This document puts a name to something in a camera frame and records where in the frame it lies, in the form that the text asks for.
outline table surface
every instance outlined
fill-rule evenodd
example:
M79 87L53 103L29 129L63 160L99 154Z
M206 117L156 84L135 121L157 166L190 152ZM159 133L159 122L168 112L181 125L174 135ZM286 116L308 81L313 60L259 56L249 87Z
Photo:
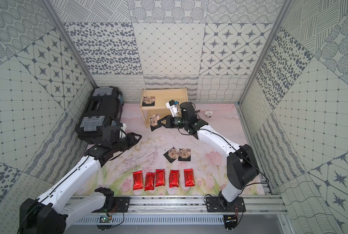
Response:
M238 115L233 104L197 104L201 110L200 117L229 140L244 145L247 143ZM204 110L213 110L213 117L206 119ZM116 195L217 195L228 182L226 175L226 158L215 152L212 147L193 136L183 136L178 129L163 127L151 132L144 125L139 104L125 104L121 122L127 124L126 132L142 135L140 142L124 152L119 158L107 162L93 174L75 193L89 195L98 187L111 188ZM191 161L169 163L163 154L171 147L190 148ZM195 186L185 187L183 169L192 168ZM134 171L147 172L165 169L166 185L154 190L133 190ZM180 170L179 187L169 188L170 170ZM260 182L256 177L251 183ZM261 184L251 185L243 191L246 195L264 195Z

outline black cable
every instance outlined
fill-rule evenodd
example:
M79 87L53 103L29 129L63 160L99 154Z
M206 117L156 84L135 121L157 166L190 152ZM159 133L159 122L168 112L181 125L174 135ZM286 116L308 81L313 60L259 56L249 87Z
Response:
M217 134L217 133L214 133L214 132L211 132L209 131L208 129L200 129L200 130L205 130L205 131L208 131L210 133L213 133L219 137L221 137L224 141L226 141L235 151L237 151L225 138L223 138L223 136ZM243 155L241 155L243 157L243 159L245 159L249 164L251 164L251 166L253 166L261 175L263 175L266 179L266 183L269 183L269 179L266 177L266 175L264 173L262 173L259 169L257 169L257 167L255 167L250 161L248 161Z
M89 155L88 155L88 157L84 160L84 162L82 163L82 164L80 164L80 166L78 166L78 168L80 168L87 160L88 160L88 158L89 158ZM62 180L54 189L53 189L53 191L51 191L50 192L50 194L52 194L54 191L55 191L55 189L56 188L58 188L58 186L60 186L65 180L67 180L67 178L69 178L74 172L76 172L77 170L74 170L70 175L68 175L64 180Z
M237 225L235 227L237 227L239 225L240 221L242 221L243 214L244 214L244 212L242 212L242 216L240 217L239 222L237 223Z
M42 201L40 201L37 205L35 205L35 207L30 211L28 212L28 214L24 217L23 221L20 223L19 227L18 227L18 231L17 231L17 234L19 234L19 231L20 231L20 228L22 227L22 224L24 223L24 221L26 220L26 218L30 215L30 213L32 211L34 211L36 209L36 207L38 207L45 199L47 199L49 196L47 196L46 198L44 198Z
M244 186L244 188L243 188L242 191L238 194L238 196L239 196L240 194L242 194L243 190L244 190L246 187L248 187L248 186L250 186L250 185L256 185L256 184L259 184L259 183L266 183L266 182L258 182L258 183L251 183L251 184L248 184L248 185Z
M179 132L180 134L182 134L182 135L185 135L185 136L190 136L190 134L184 134L184 133L181 133L181 132L179 131L179 128L178 128L178 132Z

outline wall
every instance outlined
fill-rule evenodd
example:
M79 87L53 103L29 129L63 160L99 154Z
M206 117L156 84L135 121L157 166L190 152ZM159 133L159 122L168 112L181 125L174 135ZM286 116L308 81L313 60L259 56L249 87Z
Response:
M37 0L0 1L0 233L81 157L91 85Z
M242 110L296 232L348 233L348 1L294 1Z
M129 102L142 88L186 87L201 103L238 101L282 3L52 0L98 85Z

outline white pipe fitting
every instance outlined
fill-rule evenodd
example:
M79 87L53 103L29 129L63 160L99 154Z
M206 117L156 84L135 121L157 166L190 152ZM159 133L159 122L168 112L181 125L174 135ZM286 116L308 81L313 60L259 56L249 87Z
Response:
M204 111L204 115L205 115L208 119L210 119L210 118L212 117L212 115L213 115L213 111L211 111L211 110L205 110L205 111Z

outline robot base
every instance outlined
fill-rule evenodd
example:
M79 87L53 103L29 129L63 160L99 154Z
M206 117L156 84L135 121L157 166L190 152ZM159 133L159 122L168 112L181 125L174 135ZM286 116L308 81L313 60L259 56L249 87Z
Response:
M206 210L208 212L233 212L235 213L235 207L239 212L245 212L246 206L242 197L237 197L226 209L223 209L220 205L218 197L205 197Z

